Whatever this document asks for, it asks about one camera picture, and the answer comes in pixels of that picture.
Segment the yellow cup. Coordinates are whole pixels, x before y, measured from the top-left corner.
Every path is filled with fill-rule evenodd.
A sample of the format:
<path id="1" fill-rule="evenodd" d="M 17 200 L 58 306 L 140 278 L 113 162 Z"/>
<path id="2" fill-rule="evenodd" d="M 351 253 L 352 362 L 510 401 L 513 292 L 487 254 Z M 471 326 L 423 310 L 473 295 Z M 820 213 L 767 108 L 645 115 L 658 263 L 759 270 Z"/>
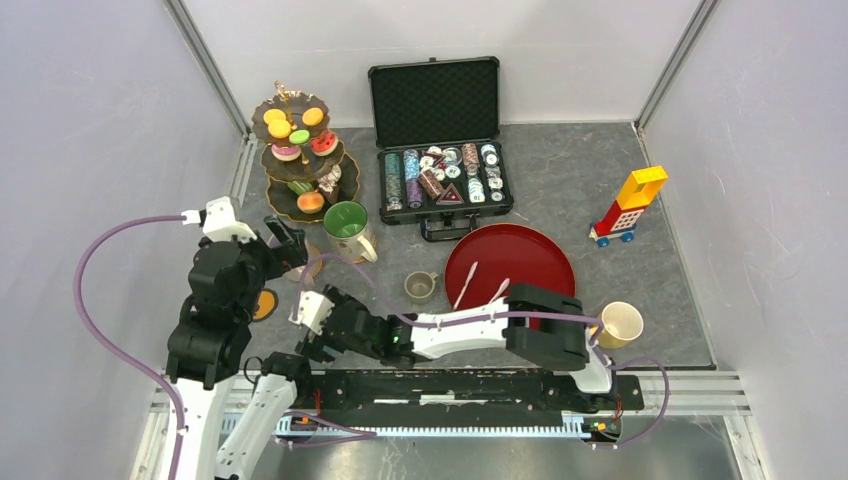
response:
<path id="1" fill-rule="evenodd" d="M 598 346 L 603 349 L 622 348 L 641 336 L 645 321 L 641 312 L 633 305 L 614 301 L 607 304 L 596 315 L 603 331 L 598 337 Z"/>

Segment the orange peach bun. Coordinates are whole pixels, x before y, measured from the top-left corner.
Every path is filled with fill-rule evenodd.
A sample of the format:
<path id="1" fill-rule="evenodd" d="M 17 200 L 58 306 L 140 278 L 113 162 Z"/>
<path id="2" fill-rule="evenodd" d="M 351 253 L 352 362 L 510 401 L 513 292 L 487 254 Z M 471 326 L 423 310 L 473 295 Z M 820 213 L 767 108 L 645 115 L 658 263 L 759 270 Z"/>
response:
<path id="1" fill-rule="evenodd" d="M 317 214 L 325 205 L 325 197 L 318 191 L 302 193 L 298 196 L 296 206 L 304 214 Z"/>

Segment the white striped donut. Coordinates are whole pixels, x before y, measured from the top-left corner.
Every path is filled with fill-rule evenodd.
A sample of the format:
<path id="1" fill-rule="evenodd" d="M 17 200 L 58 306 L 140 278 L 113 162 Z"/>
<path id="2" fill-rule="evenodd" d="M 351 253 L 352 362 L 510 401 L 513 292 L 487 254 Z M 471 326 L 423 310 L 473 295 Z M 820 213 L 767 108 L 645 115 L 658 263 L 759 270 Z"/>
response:
<path id="1" fill-rule="evenodd" d="M 342 170 L 339 164 L 333 165 L 330 171 L 319 179 L 321 189 L 332 192 L 338 185 L 342 176 Z"/>

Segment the small grey-green cup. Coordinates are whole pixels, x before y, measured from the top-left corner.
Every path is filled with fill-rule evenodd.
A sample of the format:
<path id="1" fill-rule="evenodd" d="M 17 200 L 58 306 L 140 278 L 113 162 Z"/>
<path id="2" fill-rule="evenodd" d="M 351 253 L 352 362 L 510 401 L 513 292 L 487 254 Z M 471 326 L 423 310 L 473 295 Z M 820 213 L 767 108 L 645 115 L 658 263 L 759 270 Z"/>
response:
<path id="1" fill-rule="evenodd" d="M 435 272 L 411 272 L 404 280 L 404 291 L 413 303 L 425 304 L 432 298 L 438 278 Z"/>

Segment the red frosted donut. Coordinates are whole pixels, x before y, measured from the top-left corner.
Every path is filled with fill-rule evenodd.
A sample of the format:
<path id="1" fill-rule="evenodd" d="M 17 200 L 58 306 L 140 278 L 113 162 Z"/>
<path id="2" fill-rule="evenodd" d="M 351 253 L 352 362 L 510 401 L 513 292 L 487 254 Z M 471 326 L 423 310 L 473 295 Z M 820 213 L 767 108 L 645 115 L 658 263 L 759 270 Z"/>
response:
<path id="1" fill-rule="evenodd" d="M 331 130 L 325 130 L 310 141 L 310 148 L 315 156 L 326 157 L 337 149 L 338 144 L 338 135 Z"/>

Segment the orange black coaster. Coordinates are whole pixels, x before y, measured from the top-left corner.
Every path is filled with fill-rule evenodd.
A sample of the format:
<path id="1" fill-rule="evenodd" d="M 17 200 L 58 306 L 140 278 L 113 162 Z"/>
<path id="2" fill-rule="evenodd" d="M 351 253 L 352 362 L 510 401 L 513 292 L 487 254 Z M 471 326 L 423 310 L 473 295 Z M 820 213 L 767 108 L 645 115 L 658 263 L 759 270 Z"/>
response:
<path id="1" fill-rule="evenodd" d="M 277 294 L 271 289 L 263 289 L 257 298 L 252 320 L 254 322 L 264 321 L 276 311 L 278 304 Z"/>

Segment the green macaron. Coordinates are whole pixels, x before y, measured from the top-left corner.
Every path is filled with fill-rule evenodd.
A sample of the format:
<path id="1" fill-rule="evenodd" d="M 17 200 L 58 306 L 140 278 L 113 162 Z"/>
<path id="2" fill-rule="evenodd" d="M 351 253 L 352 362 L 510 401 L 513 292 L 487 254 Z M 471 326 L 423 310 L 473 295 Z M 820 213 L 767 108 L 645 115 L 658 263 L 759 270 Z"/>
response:
<path id="1" fill-rule="evenodd" d="M 288 141 L 292 145 L 304 145 L 311 139 L 311 133 L 308 129 L 293 130 L 288 136 Z"/>

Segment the chocolate cake slice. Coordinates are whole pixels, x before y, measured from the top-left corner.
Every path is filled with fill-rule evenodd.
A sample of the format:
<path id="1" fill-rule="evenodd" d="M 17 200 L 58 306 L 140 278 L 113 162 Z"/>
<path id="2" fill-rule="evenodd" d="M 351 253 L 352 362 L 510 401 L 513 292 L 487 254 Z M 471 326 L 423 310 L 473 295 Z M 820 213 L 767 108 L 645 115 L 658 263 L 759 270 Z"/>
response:
<path id="1" fill-rule="evenodd" d="M 320 183 L 319 191 L 325 199 L 325 205 L 330 208 L 338 201 L 340 186 L 337 183 Z"/>

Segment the yellow round cookie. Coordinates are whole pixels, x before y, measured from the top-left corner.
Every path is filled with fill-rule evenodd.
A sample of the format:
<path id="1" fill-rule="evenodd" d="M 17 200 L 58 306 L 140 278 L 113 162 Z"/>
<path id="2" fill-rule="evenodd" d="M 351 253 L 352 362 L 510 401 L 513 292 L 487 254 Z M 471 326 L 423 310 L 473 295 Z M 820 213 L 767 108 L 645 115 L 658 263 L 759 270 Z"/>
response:
<path id="1" fill-rule="evenodd" d="M 311 107 L 302 114 L 302 122 L 307 127 L 319 125 L 325 118 L 324 111 L 320 107 Z"/>

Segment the white rectangular pastry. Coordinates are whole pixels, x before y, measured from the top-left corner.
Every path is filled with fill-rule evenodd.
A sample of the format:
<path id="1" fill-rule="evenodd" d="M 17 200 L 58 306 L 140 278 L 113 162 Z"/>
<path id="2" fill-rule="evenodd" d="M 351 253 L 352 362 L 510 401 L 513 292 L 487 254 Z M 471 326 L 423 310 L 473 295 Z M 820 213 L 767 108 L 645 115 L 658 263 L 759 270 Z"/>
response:
<path id="1" fill-rule="evenodd" d="M 306 181 L 291 181 L 287 184 L 287 187 L 297 196 L 313 192 L 315 190 L 313 184 Z"/>

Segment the orange round biscuit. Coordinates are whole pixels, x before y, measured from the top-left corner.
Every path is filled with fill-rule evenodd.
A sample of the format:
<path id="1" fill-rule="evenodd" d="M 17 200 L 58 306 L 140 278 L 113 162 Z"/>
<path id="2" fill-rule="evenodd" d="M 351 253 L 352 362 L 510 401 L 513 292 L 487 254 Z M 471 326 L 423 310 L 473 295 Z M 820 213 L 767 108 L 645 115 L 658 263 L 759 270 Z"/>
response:
<path id="1" fill-rule="evenodd" d="M 285 118 L 277 118 L 267 124 L 267 129 L 272 138 L 285 139 L 291 134 L 292 125 Z"/>

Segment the orange waffle biscuit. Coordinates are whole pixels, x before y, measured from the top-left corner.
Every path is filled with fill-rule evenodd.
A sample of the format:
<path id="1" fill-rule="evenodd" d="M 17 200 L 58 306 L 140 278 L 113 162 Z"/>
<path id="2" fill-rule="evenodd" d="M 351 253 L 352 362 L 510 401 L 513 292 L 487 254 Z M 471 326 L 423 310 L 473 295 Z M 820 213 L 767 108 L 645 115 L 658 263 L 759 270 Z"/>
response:
<path id="1" fill-rule="evenodd" d="M 270 125 L 274 121 L 283 120 L 286 121 L 287 117 L 283 110 L 277 108 L 270 108 L 265 111 L 262 115 L 263 122 Z"/>

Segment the beige purple mug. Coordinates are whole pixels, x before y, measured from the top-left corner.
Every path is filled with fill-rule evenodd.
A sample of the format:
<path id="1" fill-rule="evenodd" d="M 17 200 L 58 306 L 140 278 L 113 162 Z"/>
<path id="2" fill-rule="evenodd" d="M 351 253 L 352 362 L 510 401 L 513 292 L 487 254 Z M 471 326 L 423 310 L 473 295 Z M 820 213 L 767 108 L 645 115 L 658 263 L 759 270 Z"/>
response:
<path id="1" fill-rule="evenodd" d="M 307 249 L 307 244 L 311 244 L 309 240 L 306 240 L 306 241 L 305 241 L 306 249 Z M 268 241 L 268 245 L 269 245 L 271 248 L 275 248 L 275 247 L 277 247 L 277 246 L 279 246 L 279 245 L 280 245 L 280 242 L 279 242 L 276 238 L 271 238 L 271 239 Z M 302 276 L 302 274 L 304 273 L 304 271 L 305 271 L 305 267 L 304 267 L 304 266 L 300 266 L 300 267 L 297 267 L 297 268 L 293 268 L 292 270 L 289 270 L 288 272 L 286 272 L 286 273 L 283 275 L 283 278 L 284 278 L 284 279 L 287 279 L 287 280 L 290 280 L 290 281 L 292 281 L 292 282 L 299 282 L 299 281 L 300 281 L 300 277 Z"/>

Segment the woven coaster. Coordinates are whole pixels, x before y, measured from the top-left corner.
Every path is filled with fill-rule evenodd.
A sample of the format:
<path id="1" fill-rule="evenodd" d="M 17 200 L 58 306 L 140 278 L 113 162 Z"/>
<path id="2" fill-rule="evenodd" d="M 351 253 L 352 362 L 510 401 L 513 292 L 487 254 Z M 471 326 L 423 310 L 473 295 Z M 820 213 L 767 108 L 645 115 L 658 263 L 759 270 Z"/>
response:
<path id="1" fill-rule="evenodd" d="M 321 251 L 315 245 L 307 244 L 307 251 L 308 260 L 312 263 L 312 265 L 305 270 L 305 283 L 307 285 L 312 285 L 315 282 L 317 275 L 321 272 L 323 268 L 323 260 L 319 258 L 319 256 L 321 255 Z"/>

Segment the green bowl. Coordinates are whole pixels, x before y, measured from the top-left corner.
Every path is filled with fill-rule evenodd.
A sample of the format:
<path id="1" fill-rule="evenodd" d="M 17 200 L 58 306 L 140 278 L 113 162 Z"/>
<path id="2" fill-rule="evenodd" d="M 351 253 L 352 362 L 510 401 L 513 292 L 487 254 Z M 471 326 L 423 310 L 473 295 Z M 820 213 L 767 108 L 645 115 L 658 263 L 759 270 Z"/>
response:
<path id="1" fill-rule="evenodd" d="M 332 205 L 324 215 L 323 226 L 332 248 L 340 256 L 354 263 L 378 260 L 376 237 L 362 204 L 341 201 Z"/>

